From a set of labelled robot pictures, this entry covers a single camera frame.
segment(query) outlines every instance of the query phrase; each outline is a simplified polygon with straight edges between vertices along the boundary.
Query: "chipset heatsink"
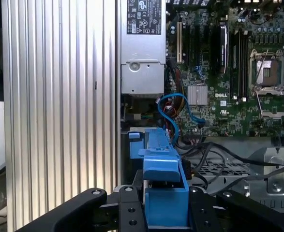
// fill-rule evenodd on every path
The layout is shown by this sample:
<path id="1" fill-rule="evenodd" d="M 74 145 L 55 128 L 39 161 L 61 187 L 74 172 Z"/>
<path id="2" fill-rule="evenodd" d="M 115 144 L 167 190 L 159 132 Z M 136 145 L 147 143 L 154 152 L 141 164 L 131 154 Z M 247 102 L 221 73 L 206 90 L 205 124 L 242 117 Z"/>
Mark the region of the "chipset heatsink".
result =
<path id="1" fill-rule="evenodd" d="M 208 86 L 194 85 L 187 89 L 189 105 L 207 105 L 208 104 Z"/>

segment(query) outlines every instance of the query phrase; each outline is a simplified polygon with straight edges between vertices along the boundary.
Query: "aluminum side panel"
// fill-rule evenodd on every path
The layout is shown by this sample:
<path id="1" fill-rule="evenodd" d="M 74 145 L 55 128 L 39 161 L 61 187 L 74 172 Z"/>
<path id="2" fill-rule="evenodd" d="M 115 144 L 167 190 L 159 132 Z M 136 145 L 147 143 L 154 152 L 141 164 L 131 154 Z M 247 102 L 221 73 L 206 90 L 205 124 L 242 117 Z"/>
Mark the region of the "aluminum side panel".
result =
<path id="1" fill-rule="evenodd" d="M 115 0 L 2 0 L 8 229 L 117 185 Z"/>

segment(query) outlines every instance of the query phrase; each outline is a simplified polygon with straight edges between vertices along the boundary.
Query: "blue drive bracket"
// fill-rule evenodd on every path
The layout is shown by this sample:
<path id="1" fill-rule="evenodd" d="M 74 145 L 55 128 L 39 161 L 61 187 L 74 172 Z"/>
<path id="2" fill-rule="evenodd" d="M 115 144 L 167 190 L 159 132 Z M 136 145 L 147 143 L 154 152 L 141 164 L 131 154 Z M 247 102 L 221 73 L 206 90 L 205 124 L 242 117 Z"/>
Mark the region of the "blue drive bracket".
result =
<path id="1" fill-rule="evenodd" d="M 145 216 L 148 226 L 188 226 L 189 187 L 180 156 L 162 128 L 149 129 L 145 136 L 129 134 L 130 156 L 143 160 L 143 179 L 173 183 L 168 188 L 145 188 Z"/>

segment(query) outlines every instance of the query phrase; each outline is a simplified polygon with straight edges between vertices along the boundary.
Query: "power supply label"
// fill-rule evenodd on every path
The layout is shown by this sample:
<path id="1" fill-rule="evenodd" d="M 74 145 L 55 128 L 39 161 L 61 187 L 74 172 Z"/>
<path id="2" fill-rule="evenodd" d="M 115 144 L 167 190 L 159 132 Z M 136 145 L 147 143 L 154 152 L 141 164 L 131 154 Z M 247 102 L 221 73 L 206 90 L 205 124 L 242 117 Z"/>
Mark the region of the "power supply label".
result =
<path id="1" fill-rule="evenodd" d="M 127 34 L 161 35 L 162 0 L 127 1 Z"/>

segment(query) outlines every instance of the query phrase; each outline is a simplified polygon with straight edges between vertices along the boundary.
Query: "cpu socket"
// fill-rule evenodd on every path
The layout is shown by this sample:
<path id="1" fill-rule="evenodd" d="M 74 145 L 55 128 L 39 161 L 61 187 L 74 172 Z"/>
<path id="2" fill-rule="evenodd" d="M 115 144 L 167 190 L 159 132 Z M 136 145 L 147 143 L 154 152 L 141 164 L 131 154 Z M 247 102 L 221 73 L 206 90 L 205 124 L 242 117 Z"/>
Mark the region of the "cpu socket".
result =
<path id="1" fill-rule="evenodd" d="M 284 89 L 284 55 L 282 50 L 276 53 L 258 53 L 252 50 L 249 62 L 249 86 L 255 91 L 257 87 L 277 87 Z"/>
<path id="2" fill-rule="evenodd" d="M 281 96 L 284 104 L 284 55 L 282 50 L 276 53 L 258 53 L 252 50 L 249 62 L 249 86 L 257 96 L 262 117 L 281 118 L 282 112 L 271 112 L 261 104 L 266 95 Z"/>

